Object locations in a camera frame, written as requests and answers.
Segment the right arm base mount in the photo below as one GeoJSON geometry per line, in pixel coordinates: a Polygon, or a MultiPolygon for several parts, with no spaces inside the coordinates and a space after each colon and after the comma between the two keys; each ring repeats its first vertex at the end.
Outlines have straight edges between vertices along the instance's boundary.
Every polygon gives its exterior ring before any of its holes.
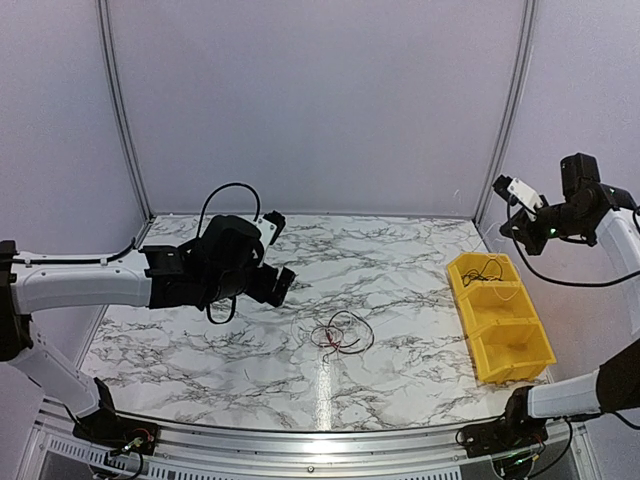
{"type": "Polygon", "coordinates": [[[493,455],[527,446],[540,445],[548,439],[546,420],[528,413],[531,387],[520,387],[507,400],[504,412],[489,421],[460,428],[456,443],[465,449],[468,458],[493,455]]]}

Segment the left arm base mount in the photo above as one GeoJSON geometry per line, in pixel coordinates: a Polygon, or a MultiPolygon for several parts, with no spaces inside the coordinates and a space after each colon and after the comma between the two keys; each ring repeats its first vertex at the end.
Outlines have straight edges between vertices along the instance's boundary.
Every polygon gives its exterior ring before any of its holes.
{"type": "Polygon", "coordinates": [[[119,415],[108,386],[98,378],[95,378],[94,382],[99,394],[98,409],[86,416],[70,415],[75,424],[73,435],[116,450],[123,450],[130,442],[141,439],[141,445],[133,446],[132,450],[135,453],[152,455],[160,430],[159,425],[119,415]]]}

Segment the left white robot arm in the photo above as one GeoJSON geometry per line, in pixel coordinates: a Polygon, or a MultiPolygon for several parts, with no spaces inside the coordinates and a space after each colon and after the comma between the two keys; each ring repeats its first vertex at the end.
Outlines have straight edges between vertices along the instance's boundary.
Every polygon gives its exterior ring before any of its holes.
{"type": "Polygon", "coordinates": [[[68,307],[183,306],[205,313],[241,295],[280,306],[295,278],[265,261],[286,220],[273,211],[253,221],[216,215],[196,236],[174,246],[147,246],[95,258],[20,252],[1,244],[1,360],[66,405],[106,445],[125,438],[108,388],[82,373],[32,326],[35,312],[68,307]]]}

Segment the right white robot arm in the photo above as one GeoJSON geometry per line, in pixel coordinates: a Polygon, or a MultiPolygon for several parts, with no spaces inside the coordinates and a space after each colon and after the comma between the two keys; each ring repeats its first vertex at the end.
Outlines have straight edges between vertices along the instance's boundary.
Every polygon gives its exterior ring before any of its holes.
{"type": "Polygon", "coordinates": [[[501,175],[494,192],[506,203],[500,228],[523,262],[542,254],[551,240],[601,246],[616,271],[600,282],[538,279],[561,287],[604,289],[624,285],[631,320],[631,343],[595,371],[512,393],[495,438],[515,448],[534,431],[534,421],[595,418],[639,406],[639,206],[626,190],[602,182],[595,157],[576,153],[560,162],[563,202],[551,204],[518,178],[501,175]]]}

